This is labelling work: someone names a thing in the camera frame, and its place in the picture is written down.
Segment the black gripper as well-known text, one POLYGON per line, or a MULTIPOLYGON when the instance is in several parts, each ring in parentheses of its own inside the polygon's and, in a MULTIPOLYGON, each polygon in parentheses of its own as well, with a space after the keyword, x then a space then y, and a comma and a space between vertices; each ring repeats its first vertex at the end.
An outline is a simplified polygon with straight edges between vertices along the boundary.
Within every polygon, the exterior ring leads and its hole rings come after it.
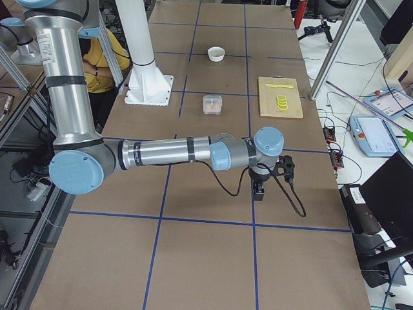
POLYGON ((272 170, 265 167, 249 167, 248 174, 254 184, 254 201, 262 201, 265 196, 265 189, 263 184, 272 177, 272 170))

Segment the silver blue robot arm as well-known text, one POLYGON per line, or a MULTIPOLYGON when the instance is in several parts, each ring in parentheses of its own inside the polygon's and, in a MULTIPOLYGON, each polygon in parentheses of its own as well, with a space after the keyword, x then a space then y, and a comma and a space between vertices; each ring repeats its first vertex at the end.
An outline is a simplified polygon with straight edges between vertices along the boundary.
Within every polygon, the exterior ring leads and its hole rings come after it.
POLYGON ((52 182, 69 194, 97 189, 113 172, 135 166, 173 165, 210 160, 214 171, 246 167, 260 198, 263 182, 291 181, 291 159, 282 155, 284 137, 273 127, 254 137, 229 134, 154 141, 105 141, 96 132, 88 97, 80 32, 99 19, 91 1, 22 1, 26 24, 36 33, 57 138, 49 165, 52 182))

